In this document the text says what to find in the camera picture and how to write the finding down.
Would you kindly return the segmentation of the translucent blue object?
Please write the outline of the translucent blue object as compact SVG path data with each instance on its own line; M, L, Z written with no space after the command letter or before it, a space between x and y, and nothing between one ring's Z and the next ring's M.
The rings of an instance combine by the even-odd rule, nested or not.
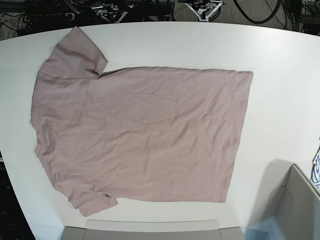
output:
M283 240L281 228L274 217L243 230L245 240Z

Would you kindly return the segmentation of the grey tray at bottom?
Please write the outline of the grey tray at bottom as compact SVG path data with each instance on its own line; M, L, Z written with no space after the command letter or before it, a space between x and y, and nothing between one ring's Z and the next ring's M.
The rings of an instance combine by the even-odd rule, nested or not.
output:
M62 240L243 240L240 227L219 228L217 220L131 222L87 220L85 228L66 226Z

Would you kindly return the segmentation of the mauve pink T-shirt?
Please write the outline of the mauve pink T-shirt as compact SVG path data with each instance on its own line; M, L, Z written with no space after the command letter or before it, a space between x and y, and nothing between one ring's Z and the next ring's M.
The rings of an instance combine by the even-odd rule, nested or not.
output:
M52 186L85 217L119 198L225 202L253 73L107 63L74 27L37 73L30 123Z

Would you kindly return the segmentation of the blue white striped cloth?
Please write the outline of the blue white striped cloth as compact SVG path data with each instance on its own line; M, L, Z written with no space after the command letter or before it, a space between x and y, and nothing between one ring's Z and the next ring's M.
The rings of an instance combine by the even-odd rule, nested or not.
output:
M318 149L312 161L311 182L314 187L320 192L320 149Z

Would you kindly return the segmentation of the grey box at right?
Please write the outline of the grey box at right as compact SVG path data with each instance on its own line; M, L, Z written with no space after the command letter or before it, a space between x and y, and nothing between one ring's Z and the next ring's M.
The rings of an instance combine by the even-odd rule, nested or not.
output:
M261 222L268 218L275 218L283 240L320 238L320 193L296 164L271 192Z

